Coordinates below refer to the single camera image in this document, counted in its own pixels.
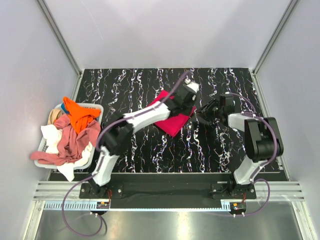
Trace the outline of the white garment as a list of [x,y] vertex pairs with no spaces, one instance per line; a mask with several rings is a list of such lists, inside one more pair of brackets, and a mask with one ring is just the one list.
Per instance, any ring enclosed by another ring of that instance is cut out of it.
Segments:
[[72,127],[62,129],[53,124],[40,127],[45,139],[46,150],[40,155],[38,162],[54,165],[57,170],[71,182],[74,180],[74,169],[89,162],[93,145],[88,139],[77,142],[77,134]]

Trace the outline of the dusty pink garment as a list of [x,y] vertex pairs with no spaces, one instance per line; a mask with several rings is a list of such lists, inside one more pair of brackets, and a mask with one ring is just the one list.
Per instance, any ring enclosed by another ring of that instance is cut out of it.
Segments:
[[70,118],[63,114],[54,124],[40,127],[49,152],[35,151],[30,159],[43,165],[62,166],[82,158],[82,152],[91,144],[96,146],[101,127],[93,120],[79,133],[71,125]]

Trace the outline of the blue garment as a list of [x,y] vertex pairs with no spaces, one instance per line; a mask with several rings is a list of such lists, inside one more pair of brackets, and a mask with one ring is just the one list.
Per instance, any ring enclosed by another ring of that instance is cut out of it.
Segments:
[[61,109],[64,111],[65,114],[69,114],[69,111],[66,109],[63,103],[61,104]]

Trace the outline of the small control board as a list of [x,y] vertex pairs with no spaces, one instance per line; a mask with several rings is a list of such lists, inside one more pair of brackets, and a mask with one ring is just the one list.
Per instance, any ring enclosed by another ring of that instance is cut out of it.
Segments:
[[98,201],[96,203],[96,208],[97,209],[109,209],[111,205],[110,201]]
[[232,216],[236,216],[236,215],[244,215],[246,213],[247,210],[247,204],[246,202],[232,202],[230,204],[230,214]]

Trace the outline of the aluminium front rail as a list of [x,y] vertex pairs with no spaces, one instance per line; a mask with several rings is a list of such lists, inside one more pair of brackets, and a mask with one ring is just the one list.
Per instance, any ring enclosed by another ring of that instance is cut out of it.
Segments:
[[[230,200],[233,197],[225,190],[225,182],[114,182],[108,187],[111,193],[102,190],[95,194],[87,182],[76,185],[66,181],[40,181],[34,193],[34,200],[61,201],[67,199],[123,199],[131,195],[203,195],[214,199]],[[304,196],[298,182],[259,181],[246,194],[247,200],[263,200],[270,193],[270,201],[303,201]]]

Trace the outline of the left small control board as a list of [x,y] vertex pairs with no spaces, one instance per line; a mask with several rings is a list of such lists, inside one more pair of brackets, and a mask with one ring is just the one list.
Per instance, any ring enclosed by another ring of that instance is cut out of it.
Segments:
[[111,205],[110,201],[98,201],[96,203],[96,208],[97,209],[109,209]]

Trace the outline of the white plastic laundry basket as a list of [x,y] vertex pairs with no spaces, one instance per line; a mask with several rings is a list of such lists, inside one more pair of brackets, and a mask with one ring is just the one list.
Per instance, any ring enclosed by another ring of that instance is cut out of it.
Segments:
[[37,167],[57,169],[70,164],[75,170],[83,170],[91,165],[101,131],[100,123],[104,108],[92,103],[79,105],[84,109],[99,110],[100,115],[79,134],[71,126],[66,114],[57,119],[58,123],[42,126],[42,140],[38,150],[30,155],[30,159]]

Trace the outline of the orange t-shirt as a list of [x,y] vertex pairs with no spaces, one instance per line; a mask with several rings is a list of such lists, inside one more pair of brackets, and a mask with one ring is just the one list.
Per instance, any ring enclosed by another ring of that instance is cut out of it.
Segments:
[[66,96],[63,98],[62,103],[69,111],[67,115],[70,119],[70,124],[77,134],[87,128],[93,120],[96,120],[101,115],[100,109],[81,107]]

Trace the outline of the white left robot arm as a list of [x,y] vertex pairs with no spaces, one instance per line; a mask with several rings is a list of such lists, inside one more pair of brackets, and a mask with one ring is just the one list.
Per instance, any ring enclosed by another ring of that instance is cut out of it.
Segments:
[[100,152],[97,165],[88,183],[97,198],[108,193],[107,184],[118,158],[129,147],[132,136],[141,129],[155,125],[175,137],[195,111],[199,84],[186,78],[170,93],[162,92],[149,106],[131,113],[116,112],[111,123],[100,133],[96,149]]

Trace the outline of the right small control board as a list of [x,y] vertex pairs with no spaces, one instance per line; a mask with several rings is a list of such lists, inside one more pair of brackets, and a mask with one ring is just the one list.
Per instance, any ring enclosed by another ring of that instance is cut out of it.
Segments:
[[247,204],[246,202],[232,202],[230,204],[230,214],[232,216],[236,216],[236,215],[244,215],[246,213],[247,210]]

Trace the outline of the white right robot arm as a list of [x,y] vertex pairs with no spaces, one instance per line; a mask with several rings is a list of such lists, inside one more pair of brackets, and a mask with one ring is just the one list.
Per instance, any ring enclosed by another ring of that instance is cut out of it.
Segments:
[[219,120],[224,126],[244,133],[246,156],[222,190],[232,198],[248,193],[258,173],[284,152],[277,120],[258,116],[254,105],[240,94],[221,94],[196,112],[206,124]]

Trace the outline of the bright pink t-shirt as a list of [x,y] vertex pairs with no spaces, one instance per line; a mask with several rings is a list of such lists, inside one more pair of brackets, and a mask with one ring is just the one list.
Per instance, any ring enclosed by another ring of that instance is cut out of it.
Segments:
[[155,125],[165,133],[175,137],[193,115],[196,108],[195,100],[195,97],[191,97],[182,102],[174,94],[164,102],[170,110],[169,117],[165,120],[157,121]]

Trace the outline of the aluminium frame post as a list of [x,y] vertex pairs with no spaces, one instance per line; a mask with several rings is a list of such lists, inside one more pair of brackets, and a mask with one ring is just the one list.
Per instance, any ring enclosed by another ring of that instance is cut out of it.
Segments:
[[65,57],[67,58],[70,66],[72,67],[73,71],[77,76],[80,76],[82,73],[82,70],[80,69],[79,65],[77,64],[73,54],[71,53],[47,3],[45,0],[36,0],[36,3],[38,4],[44,18],[46,19],[50,29],[52,30],[58,44],[60,45]]
[[291,18],[292,14],[294,13],[296,7],[300,3],[300,0],[290,0],[286,9],[284,10],[277,26],[275,27],[270,39],[268,40],[261,56],[259,57],[255,67],[252,69],[253,75],[257,75],[260,71],[262,65],[266,61],[267,57],[269,56],[273,46],[277,42],[278,38],[280,37],[282,31],[284,30],[285,26],[287,25],[289,19]]

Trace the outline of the right aluminium frame post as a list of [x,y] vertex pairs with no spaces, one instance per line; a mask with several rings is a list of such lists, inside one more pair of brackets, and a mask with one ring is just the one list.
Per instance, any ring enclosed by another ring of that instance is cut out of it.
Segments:
[[253,75],[257,75],[260,71],[262,65],[266,61],[267,57],[269,56],[273,46],[277,42],[278,38],[280,37],[282,31],[284,30],[285,26],[287,25],[289,19],[291,18],[292,14],[294,13],[296,7],[300,3],[300,0],[290,0],[286,9],[284,10],[277,26],[275,27],[270,39],[268,40],[261,56],[259,57],[255,67],[252,69]]

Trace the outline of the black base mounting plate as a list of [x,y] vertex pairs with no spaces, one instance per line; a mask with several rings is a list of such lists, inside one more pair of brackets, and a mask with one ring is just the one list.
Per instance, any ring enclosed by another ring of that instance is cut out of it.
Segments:
[[251,187],[246,193],[229,193],[226,183],[210,182],[111,182],[95,193],[88,183],[80,187],[79,197],[111,200],[112,209],[213,209],[221,200],[241,202],[256,198]]

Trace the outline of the beige garment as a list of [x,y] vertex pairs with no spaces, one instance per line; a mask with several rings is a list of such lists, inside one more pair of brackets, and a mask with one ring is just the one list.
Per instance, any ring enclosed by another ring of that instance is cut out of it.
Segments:
[[58,108],[54,108],[50,111],[47,125],[53,125],[57,119],[59,119],[62,115],[64,115],[64,111]]

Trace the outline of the left aluminium frame post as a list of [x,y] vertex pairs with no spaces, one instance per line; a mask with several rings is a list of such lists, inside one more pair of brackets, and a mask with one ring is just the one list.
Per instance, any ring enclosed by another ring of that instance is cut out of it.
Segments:
[[82,73],[82,70],[80,69],[79,65],[77,64],[73,54],[71,53],[47,3],[45,0],[36,0],[36,3],[38,4],[44,18],[46,19],[50,29],[52,30],[58,44],[60,45],[65,57],[67,58],[70,66],[72,67],[73,71],[77,76],[80,76]]

